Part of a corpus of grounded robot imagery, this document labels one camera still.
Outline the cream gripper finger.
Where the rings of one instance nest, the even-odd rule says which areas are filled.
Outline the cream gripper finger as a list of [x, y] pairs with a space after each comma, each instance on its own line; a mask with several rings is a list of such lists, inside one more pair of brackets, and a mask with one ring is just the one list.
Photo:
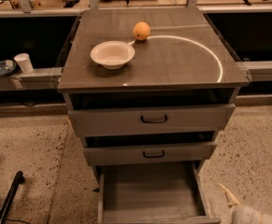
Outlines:
[[240, 201], [238, 200], [238, 198], [225, 185], [219, 183], [219, 187], [225, 194], [227, 204], [229, 207], [240, 205]]

